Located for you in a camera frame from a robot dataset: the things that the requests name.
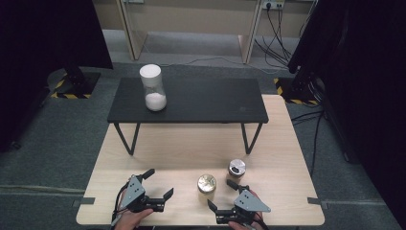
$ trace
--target white cylinder container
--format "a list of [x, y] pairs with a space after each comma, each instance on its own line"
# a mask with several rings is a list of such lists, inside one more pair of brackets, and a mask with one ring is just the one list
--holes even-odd
[[162, 84], [161, 68], [155, 64], [145, 65], [140, 69], [140, 75], [147, 108], [152, 111], [163, 109], [167, 105], [167, 95]]

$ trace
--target black table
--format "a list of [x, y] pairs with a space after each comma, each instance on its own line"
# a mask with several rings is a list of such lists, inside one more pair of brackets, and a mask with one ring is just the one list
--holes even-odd
[[[163, 80], [167, 106], [157, 112], [146, 106], [140, 78], [122, 78], [107, 122], [113, 123], [125, 148], [134, 154], [141, 123], [240, 123], [245, 152], [251, 153], [262, 124], [268, 123], [257, 80], [252, 79], [185, 79]], [[131, 148], [120, 129], [120, 123], [137, 124]], [[245, 132], [247, 123], [258, 123], [251, 145]]]

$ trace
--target table leg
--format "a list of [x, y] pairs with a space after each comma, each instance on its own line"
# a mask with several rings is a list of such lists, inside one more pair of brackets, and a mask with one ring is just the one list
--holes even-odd
[[117, 129], [117, 132], [119, 133], [120, 138], [122, 138], [125, 149], [128, 151], [128, 154], [130, 154], [130, 155], [134, 155], [135, 144], [137, 143], [137, 137], [138, 137], [138, 132], [140, 131], [140, 125], [141, 125], [141, 123], [137, 123], [137, 127], [135, 128], [134, 138], [132, 139], [132, 144], [131, 144], [131, 149], [130, 149], [128, 146], [128, 143], [126, 142], [126, 140], [124, 138], [122, 130], [120, 129], [120, 124], [119, 123], [114, 124], [114, 127]]
[[258, 124], [258, 127], [257, 127], [257, 131], [255, 132], [255, 135], [254, 135], [254, 139], [253, 139], [253, 141], [251, 142], [251, 145], [248, 147], [247, 133], [245, 132], [245, 125], [244, 125], [244, 123], [241, 123], [242, 138], [244, 139], [245, 152], [246, 152], [247, 154], [250, 154], [250, 153], [251, 153], [251, 150], [253, 149], [253, 147], [254, 147], [254, 145], [255, 145], [255, 142], [257, 141], [257, 138], [258, 138], [258, 135], [259, 135], [259, 132], [260, 132], [260, 128], [261, 128], [261, 127], [262, 127], [262, 123], [259, 123], [259, 124]]

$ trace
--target yellow and black hazard tape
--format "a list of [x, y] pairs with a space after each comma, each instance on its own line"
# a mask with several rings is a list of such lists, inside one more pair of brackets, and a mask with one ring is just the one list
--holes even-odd
[[65, 83], [66, 76], [57, 83], [54, 93], [51, 95], [51, 98], [62, 98], [62, 99], [88, 99], [90, 98], [91, 94], [79, 94], [79, 93], [58, 93], [60, 87]]
[[318, 104], [318, 102], [316, 100], [303, 100], [303, 99], [298, 99], [298, 98], [289, 98], [289, 96], [286, 95], [283, 91], [280, 79], [275, 78], [274, 83], [277, 88], [278, 95], [282, 96], [284, 98], [284, 101], [288, 104], [314, 104], [314, 105]]

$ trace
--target white powder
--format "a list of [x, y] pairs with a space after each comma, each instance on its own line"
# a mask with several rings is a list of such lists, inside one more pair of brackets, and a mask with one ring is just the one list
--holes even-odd
[[146, 105], [152, 111], [161, 110], [167, 105], [167, 97], [159, 93], [147, 94]]

